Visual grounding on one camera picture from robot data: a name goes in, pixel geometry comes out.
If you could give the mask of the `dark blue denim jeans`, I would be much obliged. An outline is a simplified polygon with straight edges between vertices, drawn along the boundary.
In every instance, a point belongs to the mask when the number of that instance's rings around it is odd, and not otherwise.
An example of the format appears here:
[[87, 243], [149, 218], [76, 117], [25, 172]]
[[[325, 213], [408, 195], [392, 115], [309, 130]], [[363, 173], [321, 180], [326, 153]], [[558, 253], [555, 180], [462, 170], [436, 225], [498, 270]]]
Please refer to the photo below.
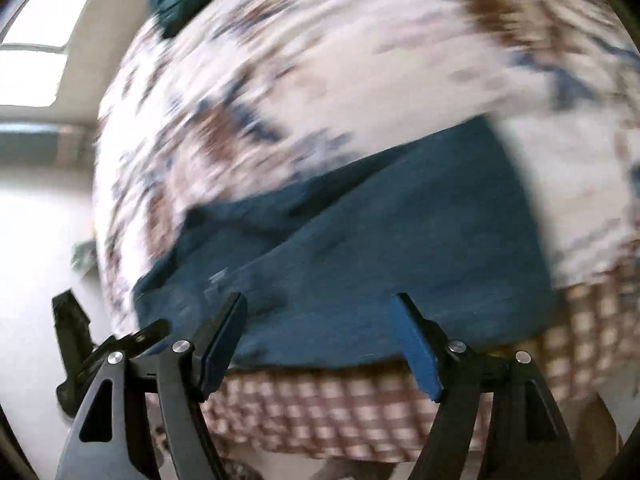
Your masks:
[[390, 302], [468, 344], [508, 344], [556, 307], [538, 226], [497, 133], [477, 117], [280, 190], [192, 208], [134, 286], [141, 325], [188, 338], [248, 303], [234, 365], [345, 368], [400, 355]]

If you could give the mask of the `brown checkered bed sheet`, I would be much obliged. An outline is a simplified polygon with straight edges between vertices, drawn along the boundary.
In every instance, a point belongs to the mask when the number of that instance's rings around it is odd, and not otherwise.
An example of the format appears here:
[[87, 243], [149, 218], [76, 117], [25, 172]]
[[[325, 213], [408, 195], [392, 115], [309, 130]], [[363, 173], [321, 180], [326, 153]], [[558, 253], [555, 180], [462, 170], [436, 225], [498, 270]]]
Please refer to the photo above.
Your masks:
[[[639, 244], [617, 266], [561, 292], [559, 317], [524, 341], [569, 427], [617, 367], [639, 354]], [[437, 404], [404, 362], [346, 370], [233, 373], [202, 404], [220, 452], [234, 444], [312, 458], [414, 460]]]

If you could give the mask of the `floral fleece blanket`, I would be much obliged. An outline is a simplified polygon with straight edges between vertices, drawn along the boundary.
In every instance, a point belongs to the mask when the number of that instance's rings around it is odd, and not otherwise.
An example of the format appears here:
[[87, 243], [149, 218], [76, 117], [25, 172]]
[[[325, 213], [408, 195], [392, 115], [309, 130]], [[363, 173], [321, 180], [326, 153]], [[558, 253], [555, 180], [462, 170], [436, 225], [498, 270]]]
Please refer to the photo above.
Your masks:
[[639, 53], [606, 0], [213, 0], [171, 39], [149, 18], [99, 108], [94, 228], [106, 312], [193, 205], [321, 174], [477, 115], [514, 149], [555, 284], [638, 245]]

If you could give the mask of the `white window frame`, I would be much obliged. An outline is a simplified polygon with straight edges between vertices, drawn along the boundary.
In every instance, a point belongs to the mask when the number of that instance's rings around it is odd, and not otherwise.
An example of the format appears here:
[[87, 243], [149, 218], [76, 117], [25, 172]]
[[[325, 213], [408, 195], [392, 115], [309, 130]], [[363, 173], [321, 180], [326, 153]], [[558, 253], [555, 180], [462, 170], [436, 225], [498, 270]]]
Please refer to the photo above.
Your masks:
[[70, 38], [89, 0], [26, 0], [1, 33], [1, 104], [49, 107], [58, 97]]

